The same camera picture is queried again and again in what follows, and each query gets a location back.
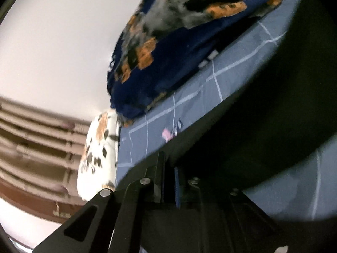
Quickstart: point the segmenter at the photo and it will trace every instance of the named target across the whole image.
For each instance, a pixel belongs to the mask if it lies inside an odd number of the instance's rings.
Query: white wall
[[[0,95],[92,120],[111,54],[141,0],[17,0],[0,25]]]
[[[35,217],[0,198],[0,223],[8,235],[34,248],[61,224]]]

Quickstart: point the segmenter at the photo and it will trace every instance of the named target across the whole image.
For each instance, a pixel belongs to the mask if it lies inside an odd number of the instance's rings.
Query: white pillow
[[[118,135],[115,110],[92,121],[77,176],[77,192],[83,200],[89,201],[103,188],[115,191]]]

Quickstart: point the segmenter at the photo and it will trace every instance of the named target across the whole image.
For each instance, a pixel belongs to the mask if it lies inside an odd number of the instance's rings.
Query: bed
[[[132,166],[165,144],[165,128],[172,131],[181,122],[182,130],[186,129],[244,85],[282,41],[298,2],[283,1],[170,98],[131,127],[122,128],[117,182]],[[268,215],[281,219],[312,220],[335,214],[337,199],[328,195],[337,189],[336,157],[337,138],[333,138],[301,165],[245,193]]]

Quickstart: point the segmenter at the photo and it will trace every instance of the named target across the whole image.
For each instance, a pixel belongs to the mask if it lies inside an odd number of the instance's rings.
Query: metal screw
[[[101,192],[100,192],[100,195],[102,196],[102,197],[107,197],[107,196],[109,196],[111,194],[111,191],[110,191],[110,189],[103,189],[103,190],[101,190]]]
[[[198,184],[200,179],[198,177],[193,177],[191,180],[188,180],[191,184]]]
[[[140,180],[140,183],[143,185],[147,185],[151,182],[151,180],[149,178],[143,178]]]

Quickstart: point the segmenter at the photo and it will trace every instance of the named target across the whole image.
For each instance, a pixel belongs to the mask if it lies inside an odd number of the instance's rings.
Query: wall
[[[0,25],[0,95],[92,120],[111,54],[141,0],[17,0]]]

